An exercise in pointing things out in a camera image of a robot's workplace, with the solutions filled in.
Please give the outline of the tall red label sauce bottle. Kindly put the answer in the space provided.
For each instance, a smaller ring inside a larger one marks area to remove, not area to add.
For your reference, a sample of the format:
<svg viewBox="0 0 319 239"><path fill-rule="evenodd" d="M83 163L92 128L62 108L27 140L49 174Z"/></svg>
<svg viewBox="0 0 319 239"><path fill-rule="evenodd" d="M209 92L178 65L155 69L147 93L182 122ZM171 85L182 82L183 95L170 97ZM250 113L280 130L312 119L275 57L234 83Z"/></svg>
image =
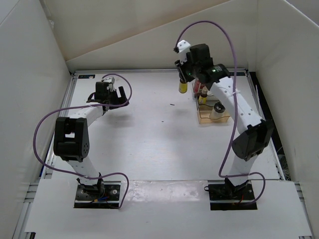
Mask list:
<svg viewBox="0 0 319 239"><path fill-rule="evenodd" d="M204 85L201 84L198 79L195 79L195 81L193 83L193 97L195 99L197 99L200 96L203 87L204 87Z"/></svg>

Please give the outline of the small yellow label bottle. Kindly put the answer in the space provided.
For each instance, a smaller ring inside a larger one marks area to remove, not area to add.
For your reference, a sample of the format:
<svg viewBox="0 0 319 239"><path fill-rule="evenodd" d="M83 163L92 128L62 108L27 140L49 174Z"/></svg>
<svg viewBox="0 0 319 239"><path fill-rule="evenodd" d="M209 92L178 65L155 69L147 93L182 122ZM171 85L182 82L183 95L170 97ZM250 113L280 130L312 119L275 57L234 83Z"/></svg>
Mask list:
<svg viewBox="0 0 319 239"><path fill-rule="evenodd" d="M181 93L181 94L184 94L187 92L187 83L186 82L183 82L183 81L180 81L179 82L179 86L178 86L178 91Z"/></svg>
<svg viewBox="0 0 319 239"><path fill-rule="evenodd" d="M200 105L206 104L207 92L208 92L208 89L206 87L203 87L198 98L198 103Z"/></svg>

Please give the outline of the white powder jar black lid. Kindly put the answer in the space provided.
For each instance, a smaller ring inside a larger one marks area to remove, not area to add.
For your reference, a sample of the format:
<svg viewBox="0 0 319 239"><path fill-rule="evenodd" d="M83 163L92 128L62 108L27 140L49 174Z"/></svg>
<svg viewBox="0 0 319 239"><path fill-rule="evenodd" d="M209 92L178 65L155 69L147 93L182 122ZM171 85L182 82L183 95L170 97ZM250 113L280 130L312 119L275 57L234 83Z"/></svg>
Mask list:
<svg viewBox="0 0 319 239"><path fill-rule="evenodd" d="M210 119L213 122L223 122L226 117L225 117L225 107L221 102L216 102L215 105L213 106L213 109L210 113Z"/></svg>

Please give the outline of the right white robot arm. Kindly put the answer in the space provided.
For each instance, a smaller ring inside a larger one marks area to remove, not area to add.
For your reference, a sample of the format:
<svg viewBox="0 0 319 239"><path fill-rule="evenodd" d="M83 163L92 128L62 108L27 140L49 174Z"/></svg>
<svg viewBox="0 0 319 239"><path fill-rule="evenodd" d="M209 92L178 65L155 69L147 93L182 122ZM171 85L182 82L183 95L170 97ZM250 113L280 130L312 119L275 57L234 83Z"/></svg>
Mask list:
<svg viewBox="0 0 319 239"><path fill-rule="evenodd" d="M239 135L232 141L235 154L230 172L225 178L224 194L235 199L242 193L248 182L252 165L268 146L274 124L264 120L247 103L234 86L235 77L231 76L223 64L215 65L206 44L191 46L180 41L174 48L179 59L175 62L181 81L197 79L225 107L234 120Z"/></svg>

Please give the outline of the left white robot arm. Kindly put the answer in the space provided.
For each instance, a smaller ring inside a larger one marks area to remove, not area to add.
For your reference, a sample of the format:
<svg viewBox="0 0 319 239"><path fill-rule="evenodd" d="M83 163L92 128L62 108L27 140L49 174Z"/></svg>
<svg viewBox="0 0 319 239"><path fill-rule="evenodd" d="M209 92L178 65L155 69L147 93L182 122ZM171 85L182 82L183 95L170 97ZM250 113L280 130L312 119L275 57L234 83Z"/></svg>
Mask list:
<svg viewBox="0 0 319 239"><path fill-rule="evenodd" d="M95 92L85 107L68 117L58 117L55 123L53 151L66 161L79 174L78 183L88 186L87 193L93 199L103 197L105 188L101 184L100 174L88 157L90 142L88 127L106 111L128 105L124 87L114 87L114 80L97 82Z"/></svg>

